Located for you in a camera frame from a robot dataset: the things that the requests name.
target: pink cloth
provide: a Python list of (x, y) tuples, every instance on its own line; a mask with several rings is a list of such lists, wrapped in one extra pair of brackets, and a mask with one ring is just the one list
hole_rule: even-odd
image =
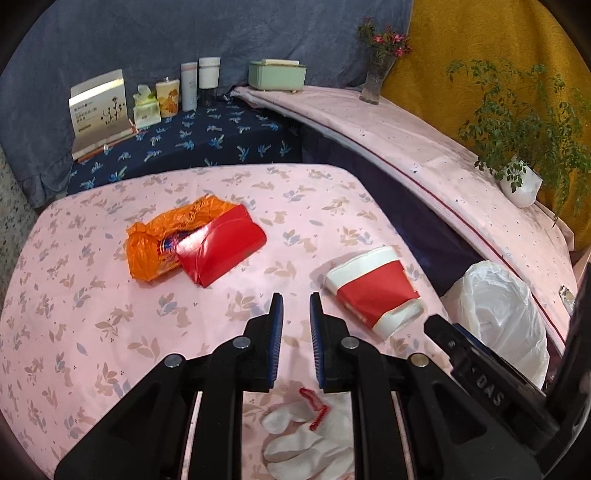
[(488, 173), (474, 168), (474, 154), (392, 102), (370, 105), (354, 90), (305, 87), (292, 94), (240, 87), (234, 94), (324, 127), (325, 135), (409, 188), (483, 257), (529, 285), (551, 340), (564, 351), (570, 317), (558, 293), (561, 286), (577, 291), (564, 236), (537, 206), (514, 206)]
[[(182, 269), (151, 284), (130, 278), (126, 228), (205, 193), (243, 203), (267, 244), (208, 288)], [(393, 245), (427, 312), (382, 352), (423, 351), (448, 368), (423, 333), (443, 314), (437, 294), (368, 192), (339, 168), (232, 166), (123, 181), (53, 203), (39, 217), (12, 276), (0, 321), (0, 408), (36, 463), (52, 476), (58, 461), (168, 353), (205, 355), (242, 333), (245, 322), (283, 294), (285, 321), (272, 393), (245, 396), (243, 478), (269, 480), (261, 419), (273, 405), (318, 389), (309, 296), (335, 265)], [(328, 314), (353, 335), (379, 342), (323, 292)]]

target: white cylindrical container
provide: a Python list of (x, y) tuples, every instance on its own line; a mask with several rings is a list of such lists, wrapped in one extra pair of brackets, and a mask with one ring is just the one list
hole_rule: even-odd
[(199, 88), (217, 88), (220, 76), (220, 57), (203, 57), (199, 59)]
[(500, 182), (501, 190), (505, 196), (518, 208), (531, 207), (542, 186), (542, 179), (539, 175), (527, 165), (524, 164), (523, 167), (525, 172), (521, 174), (521, 187), (517, 187), (514, 192), (511, 189), (511, 182), (506, 177)]
[(197, 68), (199, 62), (181, 64), (181, 101), (183, 112), (197, 108)]

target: white bottle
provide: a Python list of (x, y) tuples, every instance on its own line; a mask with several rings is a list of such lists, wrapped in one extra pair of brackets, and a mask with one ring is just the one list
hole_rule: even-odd
[(181, 101), (183, 112), (197, 108), (197, 68), (198, 62), (181, 64)]

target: gray cloth backdrop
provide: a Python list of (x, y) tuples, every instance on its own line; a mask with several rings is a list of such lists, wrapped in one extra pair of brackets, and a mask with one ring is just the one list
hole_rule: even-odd
[(370, 15), (407, 31), (412, 0), (57, 0), (0, 77), (0, 144), (37, 207), (72, 166), (70, 87), (122, 68), (128, 109), (138, 83), (178, 77), (180, 63), (221, 56), (220, 85), (246, 83), (248, 62), (300, 60), (308, 85), (364, 81), (356, 27)]

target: navy blue cloth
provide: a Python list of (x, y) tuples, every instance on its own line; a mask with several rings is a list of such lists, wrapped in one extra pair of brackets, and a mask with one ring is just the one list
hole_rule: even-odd
[(404, 185), (361, 155), (310, 127), (300, 128), (304, 163), (326, 163), (351, 172), (367, 189), (417, 259), (441, 297), (464, 276), (478, 254)]
[(135, 138), (74, 163), (68, 195), (144, 175), (214, 165), (299, 163), (298, 125), (241, 100), (179, 112)]

